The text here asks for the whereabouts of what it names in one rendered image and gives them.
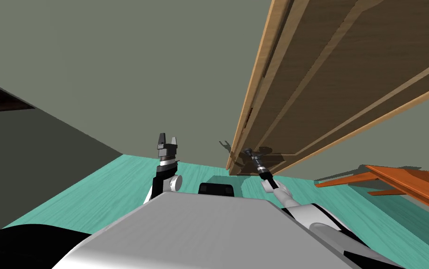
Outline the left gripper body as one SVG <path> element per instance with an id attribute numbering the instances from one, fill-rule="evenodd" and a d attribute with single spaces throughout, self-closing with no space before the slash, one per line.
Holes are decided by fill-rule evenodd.
<path id="1" fill-rule="evenodd" d="M 158 157 L 160 158 L 160 161 L 168 161 L 176 158 L 176 152 L 177 152 L 177 144 L 158 144 Z"/>

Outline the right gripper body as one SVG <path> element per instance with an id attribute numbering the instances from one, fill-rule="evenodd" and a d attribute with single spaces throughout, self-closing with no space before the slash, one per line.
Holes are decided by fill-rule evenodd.
<path id="1" fill-rule="evenodd" d="M 244 153 L 252 159 L 257 170 L 266 170 L 261 160 L 261 157 L 264 155 L 263 153 L 256 153 L 251 148 L 246 148 Z"/>

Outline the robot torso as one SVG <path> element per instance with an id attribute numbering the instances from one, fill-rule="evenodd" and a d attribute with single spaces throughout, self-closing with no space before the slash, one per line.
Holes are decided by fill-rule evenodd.
<path id="1" fill-rule="evenodd" d="M 165 192 L 53 269 L 360 269 L 271 201 Z"/>

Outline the brown wooden door leaf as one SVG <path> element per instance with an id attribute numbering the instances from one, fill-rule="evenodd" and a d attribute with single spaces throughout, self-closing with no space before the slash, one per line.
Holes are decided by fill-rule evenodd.
<path id="1" fill-rule="evenodd" d="M 226 169 L 304 161 L 429 99 L 429 0 L 271 0 Z"/>

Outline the orange wooden table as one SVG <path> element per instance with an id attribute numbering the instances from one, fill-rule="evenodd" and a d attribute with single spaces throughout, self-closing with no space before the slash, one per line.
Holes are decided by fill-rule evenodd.
<path id="1" fill-rule="evenodd" d="M 359 182 L 381 181 L 391 187 L 389 190 L 370 191 L 371 196 L 407 195 L 429 206 L 429 171 L 406 168 L 392 168 L 367 165 L 366 170 L 346 177 L 316 184 L 316 187 L 330 187 Z"/>

